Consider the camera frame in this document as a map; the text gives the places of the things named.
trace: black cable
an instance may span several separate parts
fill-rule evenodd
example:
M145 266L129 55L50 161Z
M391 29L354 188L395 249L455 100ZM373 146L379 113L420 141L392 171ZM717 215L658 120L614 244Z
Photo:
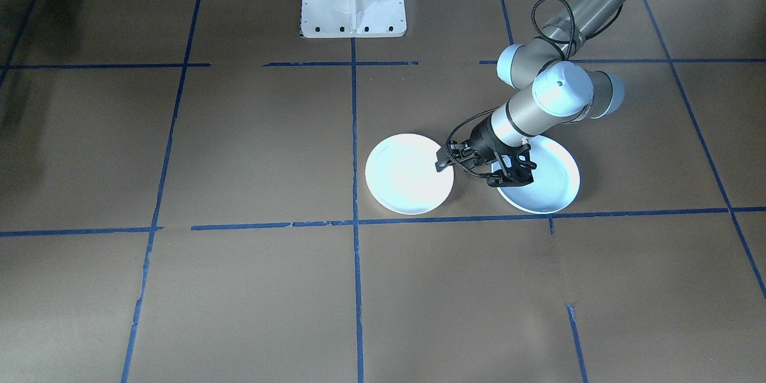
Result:
M537 32L537 34L546 42L549 43L566 43L567 44L567 52L564 54L564 60L569 59L569 57L572 55L572 45L575 43L575 13L572 12L572 8L569 7L569 3L567 3L566 0L555 0L559 3L564 5L564 9L567 10L567 14L569 15L569 41L566 40L556 40L551 39L550 37L546 36L544 33L542 33L542 30L540 29L540 26L537 25L537 20L534 18L534 13L537 11L538 6L545 3L549 0L538 0L537 3L534 4L533 7L531 7L531 25L534 26L534 31Z
M569 15L569 40L556 40L552 39L548 36L546 36L544 33L542 33L542 30L540 29L540 26L537 23L536 18L534 17L534 13L536 12L538 6L545 3L545 1L549 0L538 0L537 3L534 4L533 8L531 9L531 25L534 26L534 31L537 32L539 37L541 37L543 40L549 43L566 43L567 44L567 52L564 54L564 60L569 59L569 57L572 55L572 44L575 43L575 31L577 26L575 26L575 14L572 12L572 7L569 6L569 3L567 3L566 0L556 0L559 3L564 5L564 9L567 10L567 15ZM590 37L586 37L585 40L593 39L594 37L598 36L599 34L603 33L605 29L609 28L615 21L620 17L620 13L622 12L623 5L621 5L618 8L618 11L615 13L615 16L612 17L611 20L609 20L608 23L606 23L602 28L600 28L598 31L593 33Z
M620 17L620 12L622 12L622 7L623 7L623 5L620 5L620 7L618 8L618 12L617 12L617 13L615 13L615 16L614 16L614 17L612 17L612 19L611 19L611 20L609 20L609 22L608 22L608 23L606 23L606 25L604 25L602 28L600 28L600 29L599 29L599 30L598 30L596 33L594 33L594 34L591 34L591 36L590 36L590 37L586 37L586 38L585 38L585 40L590 40L590 39L593 39L594 37L596 37L596 36L598 36L599 34L601 34L602 32L604 32L604 31L605 31L605 29L609 28L609 26L610 26L610 25L612 25L613 23L615 23L615 21L617 21L617 20L618 20L618 18Z
M466 121L463 121L460 124L458 124L457 127L455 127L455 129L453 129L451 133L449 133L449 136L446 137L446 143L444 144L444 148L446 148L446 156L449 157L449 160L452 163L454 163L455 165L459 165L463 169L463 171L465 171L465 172L467 172L467 173L469 173L469 174L471 174L471 175L473 175L474 177L477 177L477 178L489 178L490 174L477 174L476 172L466 168L462 163L458 162L458 160L455 159L454 156L452 156L452 153L449 151L449 146L452 143L452 136L454 136L455 133L457 133L457 131L460 130L463 126L465 126L466 124L470 123L471 121L474 121L475 119L477 119L477 118L479 118L481 116L489 115L491 113L494 113L494 111L498 110L498 108L500 108L500 107L493 108L493 110L482 111L481 113L478 113L478 114L474 115L473 117L468 118Z

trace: floor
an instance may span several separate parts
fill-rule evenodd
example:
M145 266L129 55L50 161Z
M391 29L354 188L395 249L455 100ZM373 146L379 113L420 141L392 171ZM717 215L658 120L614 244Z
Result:
M536 0L358 40L300 0L1 1L3 383L766 381L766 0L626 3L576 58L627 100L546 133L582 171L551 217L364 183L512 96Z

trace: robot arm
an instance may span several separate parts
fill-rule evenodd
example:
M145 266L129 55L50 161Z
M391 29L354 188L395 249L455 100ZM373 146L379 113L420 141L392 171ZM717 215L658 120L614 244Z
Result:
M623 102L620 78L609 72L588 72L569 62L585 42L603 31L626 0L564 0L564 10L538 28L539 36L526 45L510 45L497 61L497 74L520 89L496 110L485 111L456 127L437 154L437 171L460 165L484 178L490 187L512 187L534 181L536 168L529 159L528 138L556 124L601 118ZM489 115L458 144L452 135L468 121ZM500 161L500 170L477 174L473 168Z

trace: white dish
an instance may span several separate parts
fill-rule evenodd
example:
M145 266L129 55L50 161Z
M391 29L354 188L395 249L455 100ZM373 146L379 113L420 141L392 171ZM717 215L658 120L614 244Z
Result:
M417 215L437 208L454 182L452 166L436 171L439 148L429 138L411 133L376 145L364 166L367 188L375 200L399 214Z
M501 187L500 195L516 208L532 214L550 214L569 206L580 190L580 170L574 157L557 141L545 136L529 139L529 157L537 163L534 182L522 187ZM492 164L492 170L500 164Z

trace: white joint cap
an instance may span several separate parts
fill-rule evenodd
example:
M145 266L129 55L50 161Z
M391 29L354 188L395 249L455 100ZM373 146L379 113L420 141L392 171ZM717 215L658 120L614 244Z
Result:
M601 118L604 115L609 115L618 110L618 108L622 106L622 102L625 101L625 84L620 77L611 72L604 72L604 74L609 77L609 80L612 83L612 100L609 102L609 107L607 107L607 110L605 110L604 113L591 118Z
M523 45L516 43L505 48L500 54L500 58L497 59L497 76L503 80L504 83L516 88L511 80L511 64L513 64L513 57L516 55L516 51Z
M541 110L568 117L593 100L593 82L582 67L562 61L534 78L531 94Z

